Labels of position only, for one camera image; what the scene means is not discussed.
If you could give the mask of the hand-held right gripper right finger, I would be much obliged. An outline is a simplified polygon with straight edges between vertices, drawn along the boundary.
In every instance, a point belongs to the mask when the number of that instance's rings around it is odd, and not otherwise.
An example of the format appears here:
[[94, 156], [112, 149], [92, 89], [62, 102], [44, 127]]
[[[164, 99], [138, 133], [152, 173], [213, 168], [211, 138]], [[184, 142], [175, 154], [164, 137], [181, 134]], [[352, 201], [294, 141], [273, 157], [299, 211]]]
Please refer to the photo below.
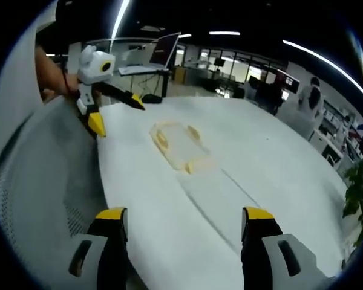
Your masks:
[[244, 289], [328, 289], [333, 278], [295, 236], [266, 210], [244, 207], [241, 230]]

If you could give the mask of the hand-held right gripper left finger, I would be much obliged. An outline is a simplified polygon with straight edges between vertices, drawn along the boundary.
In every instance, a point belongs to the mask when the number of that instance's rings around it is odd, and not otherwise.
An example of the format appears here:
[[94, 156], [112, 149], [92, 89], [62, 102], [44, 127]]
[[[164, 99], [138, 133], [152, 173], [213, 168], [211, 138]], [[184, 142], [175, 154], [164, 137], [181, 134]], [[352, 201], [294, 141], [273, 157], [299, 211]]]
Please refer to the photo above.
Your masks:
[[69, 260], [68, 272], [79, 289], [126, 289], [128, 279], [128, 209], [101, 211]]

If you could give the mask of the person's left hand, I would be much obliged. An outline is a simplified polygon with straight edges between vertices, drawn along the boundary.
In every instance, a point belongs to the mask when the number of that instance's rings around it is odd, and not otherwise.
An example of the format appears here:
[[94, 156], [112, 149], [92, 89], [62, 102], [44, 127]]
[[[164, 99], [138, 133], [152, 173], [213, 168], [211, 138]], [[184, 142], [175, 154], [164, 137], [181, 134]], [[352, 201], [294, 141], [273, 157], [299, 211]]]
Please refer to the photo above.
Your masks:
[[78, 91], [78, 78], [76, 74], [59, 72], [50, 76], [43, 84], [41, 97], [44, 103], [48, 103], [58, 96], [74, 97]]

